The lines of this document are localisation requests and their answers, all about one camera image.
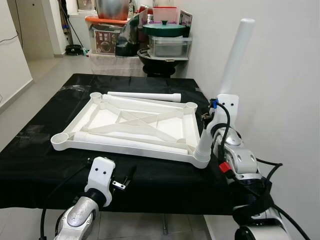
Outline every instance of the black cable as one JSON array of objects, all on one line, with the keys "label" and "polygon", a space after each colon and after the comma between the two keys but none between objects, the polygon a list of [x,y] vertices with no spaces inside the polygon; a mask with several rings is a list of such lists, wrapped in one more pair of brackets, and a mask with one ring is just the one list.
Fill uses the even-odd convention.
[{"label": "black cable", "polygon": [[15,7],[16,7],[16,14],[18,15],[18,21],[19,21],[20,37],[21,37],[21,48],[24,48],[24,40],[22,39],[21,23],[20,23],[17,0],[14,0],[14,1],[15,1]]},{"label": "black cable", "polygon": [[275,163],[275,162],[270,162],[270,161],[264,161],[261,160],[259,158],[255,158],[257,162],[262,163],[262,164],[267,164],[267,165],[271,165],[271,166],[277,166],[279,163]]},{"label": "black cable", "polygon": [[81,47],[84,48],[84,45],[83,45],[82,42],[80,41],[80,38],[78,37],[78,34],[76,33],[76,31],[75,31],[75,29],[74,29],[74,26],[72,26],[72,24],[71,24],[71,22],[70,22],[70,20],[69,20],[69,18],[68,18],[68,15],[67,15],[67,13],[66,13],[66,11],[65,11],[64,8],[62,7],[62,4],[61,4],[60,0],[58,0],[58,3],[59,3],[59,5],[60,5],[60,7],[61,7],[61,9],[62,9],[62,12],[63,12],[64,16],[66,17],[66,19],[67,19],[67,21],[69,22],[72,30],[74,31],[74,34],[75,34],[76,38],[79,40],[79,43],[80,43]]},{"label": "black cable", "polygon": [[18,36],[19,36],[19,35],[18,35],[18,32],[17,32],[17,34],[16,34],[14,37],[9,38],[9,39],[3,39],[3,40],[0,41],[0,43],[2,43],[2,42],[4,42],[4,41],[10,41],[10,40],[12,40],[12,39],[14,39],[14,38],[16,38],[16,37],[18,37]]},{"label": "black cable", "polygon": [[66,40],[68,41],[69,45],[71,45],[71,43],[70,43],[70,41],[69,41],[69,38],[68,38],[68,37],[66,38]]},{"label": "black cable", "polygon": [[74,176],[76,176],[78,173],[80,173],[83,169],[85,169],[88,166],[88,164],[82,166],[79,170],[77,170],[74,174],[69,176],[66,180],[61,182],[58,186],[55,187],[55,189],[52,190],[52,192],[46,197],[43,206],[42,206],[42,214],[41,214],[41,221],[40,221],[40,238],[39,240],[45,240],[45,217],[46,217],[46,211],[48,207],[48,203],[51,200],[52,196],[56,193],[56,191],[61,188],[64,184],[66,184],[70,179],[72,179]]},{"label": "black cable", "polygon": [[222,108],[226,114],[226,126],[225,126],[225,130],[224,130],[224,134],[223,134],[223,137],[222,137],[222,140],[221,140],[221,158],[222,159],[225,159],[225,142],[226,142],[226,139],[227,139],[227,134],[228,134],[228,131],[229,131],[229,128],[230,128],[230,114],[229,114],[229,111],[228,109],[221,103],[217,103],[217,105]]},{"label": "black cable", "polygon": [[211,128],[211,135],[212,135],[212,137],[214,138],[216,132],[217,132],[219,129],[221,129],[221,128],[225,128],[226,126],[227,126],[226,123],[218,123],[218,124],[214,125],[214,126]]},{"label": "black cable", "polygon": [[[239,183],[241,186],[243,186],[247,191],[249,191],[251,194],[255,195],[256,197],[260,197],[260,194],[256,193],[255,191],[251,190],[248,188],[246,185],[244,185],[239,179],[236,177],[234,180]],[[297,229],[297,231],[303,236],[305,240],[310,240],[308,235],[305,233],[305,231],[299,226],[299,224],[288,214],[286,213],[283,209],[278,207],[276,204],[273,204],[272,207],[276,209],[280,214],[282,214],[288,221]]]},{"label": "black cable", "polygon": [[265,185],[267,186],[268,183],[270,182],[270,179],[272,177],[272,175],[275,173],[275,171],[277,171],[278,168],[280,168],[281,166],[283,166],[282,163],[278,163],[276,166],[274,166],[271,171],[269,172],[268,176],[266,176],[266,179],[265,179]]},{"label": "black cable", "polygon": [[303,229],[299,226],[299,224],[291,217],[288,213],[286,213],[283,209],[278,207],[277,205],[273,204],[273,207],[281,213],[289,222],[298,230],[298,232],[303,236],[305,240],[311,240],[308,235],[303,231]]},{"label": "black cable", "polygon": [[[221,103],[217,103],[217,105],[219,107],[221,107],[225,113],[226,113],[226,116],[227,116],[227,126],[226,126],[226,129],[225,129],[225,132],[224,132],[224,135],[223,135],[223,138],[222,138],[222,141],[221,141],[221,146],[222,146],[222,149],[223,149],[223,158],[224,158],[224,146],[225,146],[225,140],[226,138],[224,137],[227,137],[227,132],[229,130],[229,127],[230,127],[230,114],[229,114],[229,111],[228,109],[223,106]],[[263,161],[261,159],[258,159],[257,158],[257,161],[258,162],[261,162],[261,163],[264,163],[264,164],[269,164],[269,165],[273,165],[273,169],[269,172],[269,174],[267,175],[265,181],[264,181],[264,185],[267,186],[267,184],[269,183],[272,175],[275,173],[275,171],[280,168],[283,164],[282,163],[273,163],[273,162],[268,162],[268,161]],[[256,193],[255,191],[251,190],[249,187],[247,187],[245,184],[243,184],[239,179],[237,179],[235,176],[232,178],[235,182],[237,182],[240,186],[244,187],[247,191],[249,191],[251,194],[255,195],[256,197],[260,197],[260,194]],[[298,225],[298,223],[288,214],[286,213],[283,209],[281,209],[280,207],[278,207],[276,204],[273,204],[272,205],[273,208],[275,208],[280,214],[282,214],[286,219],[288,219],[288,221],[298,230],[298,232],[303,236],[303,238],[305,240],[310,240],[310,238],[308,237],[308,235],[303,231],[303,229]]]}]

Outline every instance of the black stand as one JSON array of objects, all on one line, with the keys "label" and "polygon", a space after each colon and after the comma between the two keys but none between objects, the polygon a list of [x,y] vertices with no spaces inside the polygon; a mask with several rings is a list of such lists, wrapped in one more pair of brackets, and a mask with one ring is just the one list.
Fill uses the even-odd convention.
[{"label": "black stand", "polygon": [[144,65],[142,68],[148,78],[170,78],[176,72],[174,66],[166,65],[165,67],[157,67],[151,65]]}]

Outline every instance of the table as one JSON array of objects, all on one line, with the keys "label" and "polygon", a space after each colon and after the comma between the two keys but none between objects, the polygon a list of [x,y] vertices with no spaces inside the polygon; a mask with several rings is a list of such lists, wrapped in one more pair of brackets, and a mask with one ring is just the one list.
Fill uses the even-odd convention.
[{"label": "table", "polygon": [[[181,102],[195,102],[200,133],[201,114],[208,101],[193,79],[74,74],[0,153],[0,208],[42,208],[44,199],[87,158],[108,157],[116,162],[115,180],[122,181],[137,165],[126,192],[115,192],[104,211],[231,215],[231,195],[217,160],[207,168],[190,163],[81,149],[55,151],[50,138],[63,131],[89,100],[92,92],[182,93]],[[49,203],[67,209],[84,191],[89,169],[64,185]]]}]

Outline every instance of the wall baseboard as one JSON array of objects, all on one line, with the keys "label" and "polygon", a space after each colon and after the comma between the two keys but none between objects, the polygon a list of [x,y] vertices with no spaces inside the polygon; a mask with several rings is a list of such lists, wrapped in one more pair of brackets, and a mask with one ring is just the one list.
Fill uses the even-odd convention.
[{"label": "wall baseboard", "polygon": [[53,54],[53,57],[54,57],[55,59],[61,59],[61,58],[64,57],[65,54],[66,54],[66,52],[64,52],[63,54]]},{"label": "wall baseboard", "polygon": [[25,85],[23,85],[18,91],[16,91],[8,100],[6,100],[3,104],[0,105],[0,115],[13,104],[25,91],[28,90],[33,84],[34,80],[31,79]]}]

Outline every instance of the tile floor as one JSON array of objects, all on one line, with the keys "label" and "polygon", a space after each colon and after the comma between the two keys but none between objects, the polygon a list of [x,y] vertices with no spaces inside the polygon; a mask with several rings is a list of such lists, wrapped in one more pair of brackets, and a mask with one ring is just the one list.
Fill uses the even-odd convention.
[{"label": "tile floor", "polygon": [[[0,115],[0,151],[48,102],[73,73],[91,74],[89,59],[65,56],[28,63],[35,84]],[[54,228],[62,210],[48,210],[45,234],[54,238]],[[0,240],[37,240],[40,236],[41,209],[0,209]],[[168,214],[167,236],[162,234],[162,215],[150,213],[102,212],[89,240],[209,240],[204,217]]]}]

